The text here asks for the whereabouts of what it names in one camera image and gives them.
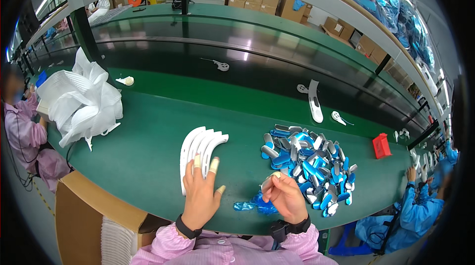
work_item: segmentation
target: hand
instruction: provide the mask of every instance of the hand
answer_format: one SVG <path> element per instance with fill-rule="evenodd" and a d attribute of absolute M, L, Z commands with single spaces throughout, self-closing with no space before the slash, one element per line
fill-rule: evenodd
<path fill-rule="evenodd" d="M 214 157 L 211 161 L 210 171 L 206 179 L 203 179 L 201 174 L 201 163 L 199 160 L 199 155 L 196 155 L 194 160 L 188 162 L 186 173 L 183 177 L 186 200 L 185 211 L 181 216 L 181 220 L 190 230 L 202 228 L 213 217 L 219 208 L 221 196 L 226 189 L 226 186 L 221 186 L 213 193 L 219 158 Z"/>
<path fill-rule="evenodd" d="M 416 168 L 411 166 L 407 169 L 406 172 L 407 181 L 415 181 L 416 180 Z"/>
<path fill-rule="evenodd" d="M 282 173 L 280 178 L 272 175 L 272 183 L 274 185 L 263 194 L 262 200 L 270 200 L 284 217 L 284 221 L 290 224 L 298 224 L 307 219 L 305 199 L 295 180 Z"/>

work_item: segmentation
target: blue stool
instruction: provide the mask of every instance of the blue stool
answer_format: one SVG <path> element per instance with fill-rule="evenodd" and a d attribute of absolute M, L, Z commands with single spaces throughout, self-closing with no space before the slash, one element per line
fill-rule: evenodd
<path fill-rule="evenodd" d="M 351 230 L 356 227 L 356 222 L 346 224 L 345 231 L 341 236 L 340 242 L 337 246 L 332 246 L 328 250 L 328 254 L 335 256 L 356 256 L 356 255 L 369 255 L 374 254 L 374 250 L 369 247 L 366 242 L 361 241 L 359 246 L 345 246 L 346 239 Z"/>

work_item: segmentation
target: pile of plastic parts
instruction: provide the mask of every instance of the pile of plastic parts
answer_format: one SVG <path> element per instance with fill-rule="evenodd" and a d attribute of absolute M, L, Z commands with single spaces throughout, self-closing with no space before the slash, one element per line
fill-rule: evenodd
<path fill-rule="evenodd" d="M 434 72 L 434 55 L 418 14 L 406 0 L 353 0 L 370 12 L 401 42 L 416 62 Z"/>
<path fill-rule="evenodd" d="M 314 209 L 323 210 L 324 217 L 333 216 L 342 201 L 351 205 L 358 166 L 349 166 L 350 159 L 337 141 L 299 126 L 276 124 L 264 135 L 264 142 L 262 157 L 271 160 L 272 169 L 294 178 L 303 196 Z"/>

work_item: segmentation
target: green workbench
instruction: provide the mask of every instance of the green workbench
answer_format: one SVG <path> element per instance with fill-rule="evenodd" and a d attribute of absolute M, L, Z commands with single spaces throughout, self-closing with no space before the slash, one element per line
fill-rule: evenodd
<path fill-rule="evenodd" d="M 124 114 L 118 120 L 121 125 L 107 136 L 94 137 L 92 152 L 84 140 L 78 141 L 69 161 L 99 187 L 150 214 L 173 221 L 183 212 L 179 152 L 187 133 L 199 126 L 229 134 L 229 141 L 213 153 L 221 160 L 215 186 L 223 184 L 227 189 L 205 229 L 263 235 L 268 234 L 269 223 L 279 218 L 233 209 L 235 202 L 252 198 L 273 172 L 270 161 L 261 158 L 260 147 L 263 134 L 276 123 L 307 127 L 338 140 L 350 163 L 359 166 L 351 206 L 341 205 L 334 217 L 323 218 L 321 210 L 307 204 L 319 230 L 371 215 L 398 200 L 404 190 L 404 173 L 411 165 L 406 146 L 390 143 L 392 156 L 382 160 L 374 156 L 371 139 L 380 132 L 390 133 L 388 127 L 350 116 L 355 126 L 342 129 L 331 119 L 328 107 L 322 107 L 324 121 L 316 124 L 307 101 L 214 81 L 118 68 L 109 72 L 112 78 L 120 74 L 135 78 L 132 86 L 118 87 Z M 180 91 L 171 91 L 176 83 Z M 276 112 L 263 105 L 269 101 L 285 102 L 298 113 Z M 394 142 L 391 134 L 388 138 Z M 69 145 L 60 148 L 60 139 L 56 128 L 49 126 L 48 141 L 66 156 Z"/>

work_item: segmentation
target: worker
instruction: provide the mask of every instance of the worker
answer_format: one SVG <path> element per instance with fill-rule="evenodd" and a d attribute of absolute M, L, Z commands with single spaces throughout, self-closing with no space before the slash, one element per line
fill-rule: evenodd
<path fill-rule="evenodd" d="M 111 4 L 109 0 L 96 0 L 86 8 L 87 20 L 92 23 L 100 16 L 104 16 L 109 10 Z"/>
<path fill-rule="evenodd" d="M 217 209 L 225 186 L 213 193 L 219 158 L 211 161 L 206 179 L 201 174 L 199 155 L 186 166 L 183 183 L 186 189 L 185 209 L 175 223 L 160 227 L 151 245 L 139 249 L 131 265 L 156 264 L 337 264 L 318 252 L 318 230 L 310 224 L 306 203 L 294 179 L 272 175 L 274 184 L 263 200 L 274 204 L 292 227 L 307 224 L 300 233 L 289 233 L 281 248 L 271 250 L 271 236 L 253 236 L 248 240 L 238 235 L 201 231 Z"/>
<path fill-rule="evenodd" d="M 455 163 L 457 163 L 458 159 L 458 150 L 452 148 L 452 142 L 450 140 L 450 133 L 447 130 L 446 132 L 446 143 L 445 143 L 445 150 L 446 150 L 446 157 L 443 157 L 442 153 L 439 152 L 439 162 L 437 163 L 434 174 L 432 175 L 433 181 L 430 184 L 432 190 L 436 190 L 442 184 L 444 178 L 452 172 L 454 169 Z"/>
<path fill-rule="evenodd" d="M 45 148 L 47 123 L 37 115 L 38 98 L 34 86 L 27 90 L 22 101 L 25 80 L 16 64 L 5 64 L 1 69 L 1 112 L 11 152 L 28 172 L 38 174 L 48 189 L 55 193 L 57 180 L 70 172 L 64 158 L 55 150 Z"/>
<path fill-rule="evenodd" d="M 376 251 L 382 250 L 380 253 L 388 254 L 409 247 L 423 237 L 436 221 L 452 191 L 448 175 L 436 196 L 429 196 L 428 185 L 433 179 L 430 178 L 415 201 L 416 169 L 409 167 L 406 175 L 408 182 L 402 204 L 395 203 L 389 215 L 369 216 L 356 223 L 355 235 Z"/>

